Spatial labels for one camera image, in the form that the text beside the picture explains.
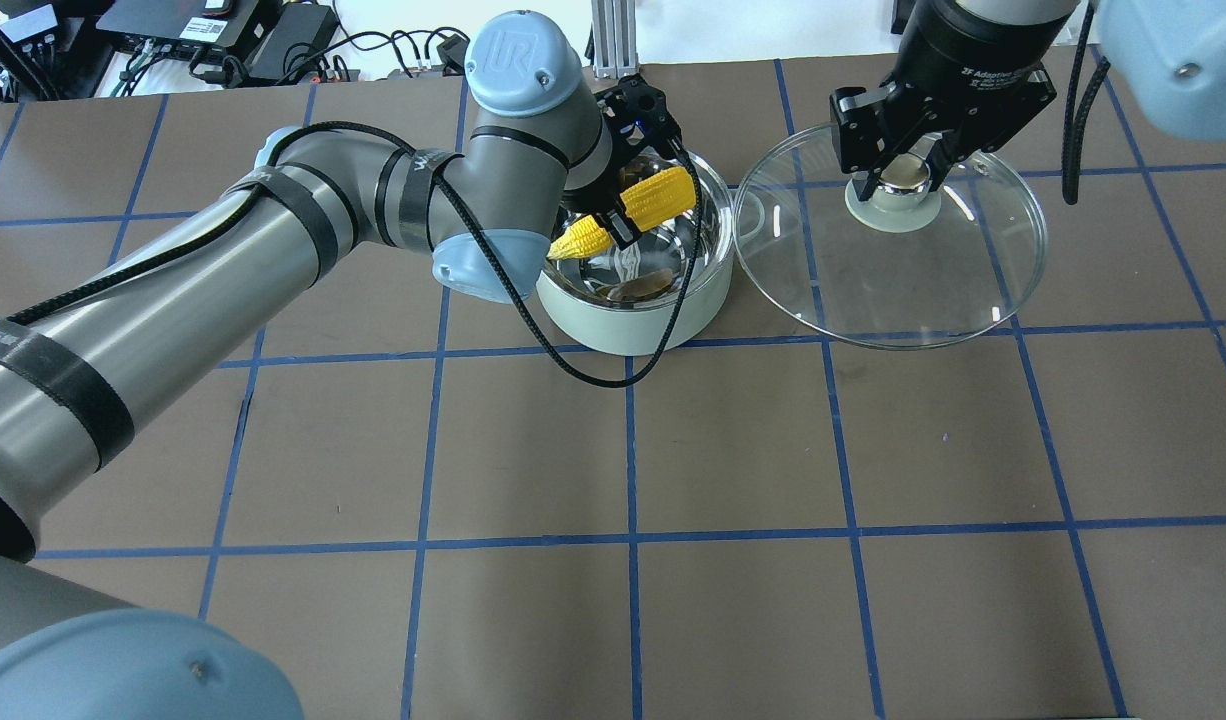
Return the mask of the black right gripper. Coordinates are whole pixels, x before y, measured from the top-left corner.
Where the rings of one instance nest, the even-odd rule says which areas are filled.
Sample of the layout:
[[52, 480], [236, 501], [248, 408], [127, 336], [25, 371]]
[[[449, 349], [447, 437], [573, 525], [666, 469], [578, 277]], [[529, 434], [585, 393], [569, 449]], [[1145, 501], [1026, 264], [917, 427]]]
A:
[[893, 159], [927, 141], [929, 191], [973, 152], [993, 152], [1056, 101], [1043, 56], [1060, 29], [1057, 1], [918, 1], [891, 72], [875, 88], [831, 94], [832, 145], [861, 202]]

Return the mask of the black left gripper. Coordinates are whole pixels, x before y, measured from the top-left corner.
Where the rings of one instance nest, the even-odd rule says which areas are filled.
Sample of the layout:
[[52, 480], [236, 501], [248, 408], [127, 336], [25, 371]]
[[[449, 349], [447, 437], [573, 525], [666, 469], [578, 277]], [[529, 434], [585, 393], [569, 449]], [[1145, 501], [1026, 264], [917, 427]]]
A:
[[566, 182], [562, 193], [559, 210], [566, 215], [591, 215], [595, 223], [608, 234], [618, 250], [630, 249], [642, 237], [636, 220], [631, 217], [630, 205], [619, 200], [622, 183], [619, 173], [635, 156], [636, 147], [628, 140], [596, 140], [576, 158], [569, 158], [566, 148], [562, 148], [562, 159], [566, 159]]

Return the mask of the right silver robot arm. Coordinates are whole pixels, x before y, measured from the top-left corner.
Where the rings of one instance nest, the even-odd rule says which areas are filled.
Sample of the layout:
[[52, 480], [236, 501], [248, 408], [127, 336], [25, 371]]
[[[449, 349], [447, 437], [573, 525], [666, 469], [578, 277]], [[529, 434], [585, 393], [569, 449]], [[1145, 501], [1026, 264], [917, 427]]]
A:
[[[1056, 101], [1043, 58], [1074, 1], [918, 1], [891, 74], [832, 92], [834, 152], [866, 206], [884, 173], [927, 136], [927, 184], [956, 161], [1000, 148]], [[1079, 197], [1087, 117], [1119, 70], [1152, 126], [1226, 141], [1226, 1], [1090, 1], [1067, 83], [1062, 193]]]

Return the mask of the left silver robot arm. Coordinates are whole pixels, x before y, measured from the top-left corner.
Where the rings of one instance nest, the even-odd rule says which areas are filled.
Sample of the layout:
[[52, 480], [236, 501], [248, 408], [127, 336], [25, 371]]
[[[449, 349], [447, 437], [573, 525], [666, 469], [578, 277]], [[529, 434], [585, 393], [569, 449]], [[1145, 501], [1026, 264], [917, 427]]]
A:
[[595, 94], [552, 18], [471, 40], [459, 152], [330, 120], [280, 129], [219, 200], [88, 283], [0, 318], [0, 719], [302, 719], [280, 666], [206, 621], [40, 572], [40, 520], [362, 242], [520, 304], [559, 213], [630, 240], [631, 101]]

